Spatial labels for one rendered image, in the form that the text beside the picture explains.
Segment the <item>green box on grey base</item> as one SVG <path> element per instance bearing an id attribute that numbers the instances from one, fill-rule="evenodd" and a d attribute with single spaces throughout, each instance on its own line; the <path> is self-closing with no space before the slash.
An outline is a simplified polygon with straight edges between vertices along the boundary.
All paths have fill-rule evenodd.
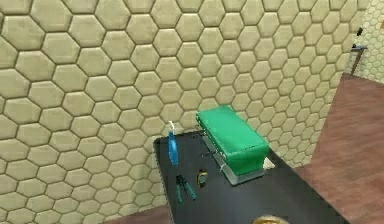
<path id="1" fill-rule="evenodd" d="M 229 106 L 198 111 L 203 140 L 232 186 L 264 174 L 269 144 Z"/>

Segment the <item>small black yellow device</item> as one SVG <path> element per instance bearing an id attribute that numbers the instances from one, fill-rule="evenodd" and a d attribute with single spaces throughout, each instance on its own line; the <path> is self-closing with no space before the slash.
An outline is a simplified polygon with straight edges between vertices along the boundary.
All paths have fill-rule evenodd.
<path id="1" fill-rule="evenodd" d="M 200 188 L 207 184 L 208 172 L 206 170 L 200 170 L 197 175 L 197 184 Z"/>

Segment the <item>tan round object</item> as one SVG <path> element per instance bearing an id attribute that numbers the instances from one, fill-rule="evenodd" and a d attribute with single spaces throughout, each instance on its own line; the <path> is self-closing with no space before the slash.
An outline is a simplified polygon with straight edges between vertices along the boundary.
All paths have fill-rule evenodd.
<path id="1" fill-rule="evenodd" d="M 251 224 L 290 224 L 287 220 L 273 215 L 263 215 L 255 218 Z"/>

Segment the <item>dark small side table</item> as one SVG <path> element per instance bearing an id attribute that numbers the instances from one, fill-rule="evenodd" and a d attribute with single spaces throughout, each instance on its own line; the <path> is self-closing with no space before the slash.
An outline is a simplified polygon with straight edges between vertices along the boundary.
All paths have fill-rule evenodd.
<path id="1" fill-rule="evenodd" d="M 366 49 L 367 49 L 367 47 L 363 46 L 363 45 L 353 45 L 352 46 L 351 51 L 356 53 L 356 57 L 355 57 L 354 63 L 353 63 L 352 68 L 351 68 L 351 72 L 350 72 L 351 75 L 353 75 L 355 73 L 356 68 L 359 64 L 359 61 L 360 61 L 360 59 L 361 59 L 361 57 L 362 57 L 362 55 Z"/>

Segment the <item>teal handled pliers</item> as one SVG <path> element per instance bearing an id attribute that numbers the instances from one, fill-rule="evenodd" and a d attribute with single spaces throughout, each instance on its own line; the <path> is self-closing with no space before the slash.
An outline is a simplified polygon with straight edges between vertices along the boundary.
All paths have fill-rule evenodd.
<path id="1" fill-rule="evenodd" d="M 184 191 L 187 196 L 190 196 L 193 200 L 197 199 L 197 195 L 188 181 L 182 175 L 176 176 L 176 194 L 179 203 L 183 202 L 181 191 Z"/>

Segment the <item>black table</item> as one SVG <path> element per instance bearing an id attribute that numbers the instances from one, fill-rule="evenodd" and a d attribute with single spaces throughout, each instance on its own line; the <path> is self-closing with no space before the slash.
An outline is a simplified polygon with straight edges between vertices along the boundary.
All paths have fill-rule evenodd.
<path id="1" fill-rule="evenodd" d="M 251 224 L 263 215 L 274 215 L 290 224 L 350 224 L 336 209 L 305 182 L 274 152 L 274 164 L 259 178 L 232 186 L 220 171 L 200 131 L 176 136 L 179 163 L 168 156 L 168 139 L 153 142 L 173 224 Z M 208 172 L 207 184 L 200 188 L 197 175 Z M 197 195 L 193 200 L 181 191 L 176 194 L 176 176 L 182 175 Z"/>

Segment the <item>blue spray bottle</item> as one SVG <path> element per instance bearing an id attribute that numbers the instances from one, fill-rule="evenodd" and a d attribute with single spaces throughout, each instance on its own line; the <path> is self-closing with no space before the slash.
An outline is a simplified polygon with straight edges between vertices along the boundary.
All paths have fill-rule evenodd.
<path id="1" fill-rule="evenodd" d="M 173 166 L 178 165 L 178 148 L 175 139 L 175 126 L 172 121 L 169 122 L 170 129 L 168 132 L 168 154 L 170 162 Z"/>

